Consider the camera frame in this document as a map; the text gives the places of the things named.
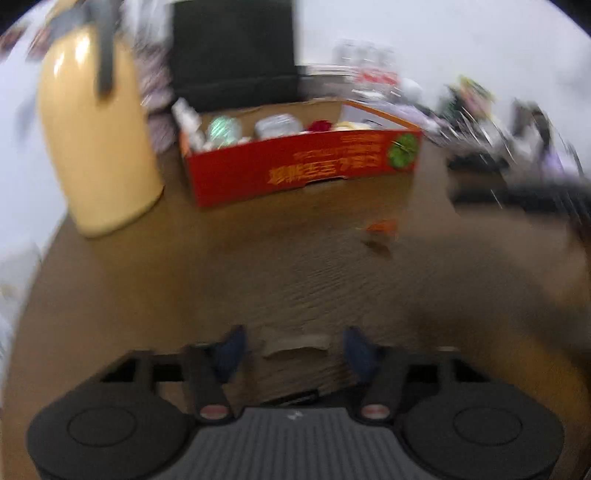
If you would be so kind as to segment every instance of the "red object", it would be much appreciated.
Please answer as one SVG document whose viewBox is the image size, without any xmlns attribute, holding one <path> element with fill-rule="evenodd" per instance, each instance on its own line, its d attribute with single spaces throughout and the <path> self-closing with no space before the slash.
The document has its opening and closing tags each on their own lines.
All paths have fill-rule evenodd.
<svg viewBox="0 0 591 480">
<path fill-rule="evenodd" d="M 317 120 L 316 122 L 312 122 L 307 130 L 308 132 L 330 132 L 331 128 L 332 123 L 328 120 Z"/>
<path fill-rule="evenodd" d="M 396 169 L 388 150 L 400 135 L 420 129 L 354 130 L 271 138 L 186 158 L 197 203 L 212 207 L 257 195 L 303 187 L 315 180 L 377 176 Z"/>
<path fill-rule="evenodd" d="M 390 409 L 382 404 L 366 405 L 361 409 L 361 415 L 368 420 L 385 420 L 390 416 Z"/>
<path fill-rule="evenodd" d="M 358 83 L 369 82 L 377 85 L 395 86 L 398 84 L 398 75 L 396 72 L 390 72 L 388 70 L 362 69 L 357 73 L 355 81 Z"/>
<path fill-rule="evenodd" d="M 225 405 L 211 404 L 205 405 L 200 411 L 199 415 L 206 420 L 221 420 L 225 419 L 230 414 L 230 409 Z"/>
</svg>

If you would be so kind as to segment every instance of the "green logo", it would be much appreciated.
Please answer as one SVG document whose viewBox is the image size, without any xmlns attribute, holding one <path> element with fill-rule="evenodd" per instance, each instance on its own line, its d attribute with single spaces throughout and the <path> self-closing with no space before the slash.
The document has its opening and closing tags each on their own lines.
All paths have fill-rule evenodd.
<svg viewBox="0 0 591 480">
<path fill-rule="evenodd" d="M 400 135 L 388 150 L 388 163 L 392 168 L 402 169 L 413 164 L 417 158 L 418 140 L 413 134 Z"/>
</svg>

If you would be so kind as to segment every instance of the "orange object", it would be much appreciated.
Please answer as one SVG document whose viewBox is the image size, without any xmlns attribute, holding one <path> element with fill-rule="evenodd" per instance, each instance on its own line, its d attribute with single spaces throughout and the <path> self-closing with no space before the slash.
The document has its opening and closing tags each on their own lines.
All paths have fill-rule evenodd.
<svg viewBox="0 0 591 480">
<path fill-rule="evenodd" d="M 385 233 L 386 235 L 395 235 L 398 229 L 398 223 L 396 220 L 380 220 L 379 222 L 372 223 L 366 230 L 371 233 Z"/>
</svg>

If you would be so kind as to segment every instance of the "cardboard box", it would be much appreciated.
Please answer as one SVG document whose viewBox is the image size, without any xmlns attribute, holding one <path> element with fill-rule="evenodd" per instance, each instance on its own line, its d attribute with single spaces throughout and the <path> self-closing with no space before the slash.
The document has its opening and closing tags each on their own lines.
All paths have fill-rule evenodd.
<svg viewBox="0 0 591 480">
<path fill-rule="evenodd" d="M 294 115 L 304 127 L 322 119 L 363 122 L 379 129 L 272 138 L 206 153 L 190 152 L 181 137 L 181 152 L 199 206 L 212 207 L 313 181 L 414 170 L 421 129 L 360 103 L 313 100 L 223 112 L 238 118 L 243 135 L 249 137 L 254 137 L 257 121 L 278 113 Z M 209 122 L 220 114 L 206 114 L 202 129 L 207 130 Z"/>
</svg>

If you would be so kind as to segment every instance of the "yellow bottle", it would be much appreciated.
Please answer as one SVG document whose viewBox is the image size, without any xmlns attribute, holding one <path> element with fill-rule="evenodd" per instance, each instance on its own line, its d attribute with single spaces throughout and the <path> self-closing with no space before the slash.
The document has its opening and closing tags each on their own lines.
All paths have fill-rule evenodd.
<svg viewBox="0 0 591 480">
<path fill-rule="evenodd" d="M 71 9 L 53 20 L 61 22 L 62 36 L 43 61 L 38 102 L 70 213 L 80 233 L 96 236 L 146 212 L 164 185 L 132 53 L 113 35 L 110 1 L 87 0 L 73 9 L 76 15 Z M 73 25 L 64 28 L 68 22 Z"/>
</svg>

